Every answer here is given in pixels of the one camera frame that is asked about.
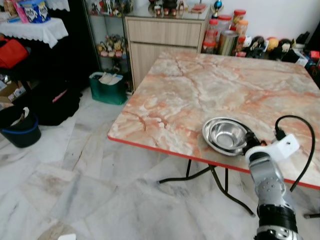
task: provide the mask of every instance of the black bucket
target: black bucket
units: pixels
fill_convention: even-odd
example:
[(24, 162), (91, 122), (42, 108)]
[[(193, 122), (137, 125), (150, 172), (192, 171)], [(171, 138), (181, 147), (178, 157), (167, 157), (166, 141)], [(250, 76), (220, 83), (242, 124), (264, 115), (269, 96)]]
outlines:
[(38, 117), (31, 111), (24, 120), (11, 126), (23, 112), (19, 106), (10, 106), (0, 111), (0, 133), (17, 148), (29, 147), (41, 137)]

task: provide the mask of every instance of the red table edge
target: red table edge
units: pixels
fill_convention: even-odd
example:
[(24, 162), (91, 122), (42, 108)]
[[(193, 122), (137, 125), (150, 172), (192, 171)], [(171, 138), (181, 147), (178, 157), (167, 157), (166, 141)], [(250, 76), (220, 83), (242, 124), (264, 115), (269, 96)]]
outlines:
[[(146, 146), (146, 145), (142, 145), (142, 144), (135, 143), (135, 142), (132, 142), (132, 141), (126, 141), (126, 140), (114, 138), (114, 137), (111, 137), (109, 135), (107, 135), (107, 137), (111, 141), (115, 141), (115, 142), (118, 142), (118, 143), (128, 144), (128, 145), (131, 145), (131, 146), (135, 146), (135, 147), (139, 147), (139, 148), (143, 148), (143, 149), (147, 149), (147, 150), (161, 152), (161, 153), (168, 154), (168, 155), (174, 155), (174, 156), (177, 156), (177, 157), (182, 157), (182, 158), (185, 158), (185, 159), (191, 159), (191, 160), (194, 160), (194, 161), (203, 162), (203, 163), (206, 163), (206, 164), (211, 164), (211, 165), (215, 165), (215, 166), (219, 166), (219, 167), (223, 167), (223, 168), (227, 168), (227, 169), (236, 170), (236, 171), (243, 172), (243, 173), (246, 173), (246, 174), (250, 174), (250, 171), (248, 169), (242, 169), (242, 168), (239, 168), (239, 167), (236, 167), (236, 166), (230, 166), (230, 165), (223, 164), (223, 163), (220, 163), (220, 162), (208, 161), (208, 160), (205, 160), (205, 159), (201, 159), (199, 157), (188, 156), (188, 155), (184, 155), (184, 154), (181, 154), (181, 153), (168, 151), (168, 150), (164, 150), (164, 149), (160, 149), (160, 148), (156, 148), (156, 147), (152, 147), (152, 146)], [(290, 183), (290, 184), (293, 184), (295, 182), (293, 180), (286, 179), (286, 178), (284, 179), (284, 181), (286, 183)], [(311, 184), (304, 183), (304, 182), (299, 182), (298, 185), (302, 186), (302, 187), (307, 187), (307, 188), (311, 188), (311, 189), (320, 190), (320, 186), (311, 185)]]

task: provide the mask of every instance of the marble floor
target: marble floor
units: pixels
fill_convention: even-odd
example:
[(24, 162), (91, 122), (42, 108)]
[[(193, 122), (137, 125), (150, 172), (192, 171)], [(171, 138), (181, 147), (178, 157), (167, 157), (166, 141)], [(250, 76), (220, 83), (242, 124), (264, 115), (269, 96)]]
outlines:
[[(226, 198), (210, 172), (191, 181), (157, 184), (186, 174), (188, 161), (107, 138), (123, 106), (83, 92), (79, 110), (59, 126), (41, 126), (40, 140), (18, 149), (0, 136), (0, 239), (238, 240), (253, 239), (258, 218)], [(192, 162), (190, 174), (206, 168)], [(220, 178), (224, 169), (216, 168)], [(255, 210), (248, 174), (229, 172), (229, 192)], [(320, 192), (293, 193), (305, 240), (318, 240)]]

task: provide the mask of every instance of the marble table top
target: marble table top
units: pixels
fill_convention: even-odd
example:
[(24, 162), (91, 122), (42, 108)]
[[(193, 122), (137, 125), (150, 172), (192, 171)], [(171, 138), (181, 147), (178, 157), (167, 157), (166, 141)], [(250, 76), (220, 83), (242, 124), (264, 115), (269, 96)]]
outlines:
[[(301, 116), (313, 126), (315, 152), (299, 184), (320, 189), (320, 91), (307, 71), (293, 63), (163, 52), (108, 137), (249, 173), (244, 156), (225, 156), (208, 146), (202, 136), (204, 122), (235, 118), (270, 143), (275, 138), (275, 121), (283, 115)], [(296, 119), (283, 119), (279, 125), (300, 143), (299, 151), (278, 163), (286, 181), (293, 183), (308, 159), (311, 134)]]

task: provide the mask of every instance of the wooden cabinet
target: wooden cabinet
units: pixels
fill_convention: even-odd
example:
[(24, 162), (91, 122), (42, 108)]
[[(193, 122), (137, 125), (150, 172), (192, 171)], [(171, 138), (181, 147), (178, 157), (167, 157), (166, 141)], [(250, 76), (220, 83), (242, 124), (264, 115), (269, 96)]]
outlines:
[(177, 17), (155, 17), (142, 6), (125, 17), (134, 90), (162, 51), (200, 53), (210, 9)]
[(176, 47), (168, 45), (151, 45), (144, 43), (131, 43), (132, 69), (134, 73), (134, 87), (137, 89), (143, 78), (158, 58), (159, 54), (169, 50), (170, 52), (191, 52), (196, 53), (196, 48)]
[(131, 42), (198, 47), (201, 24), (128, 21)]

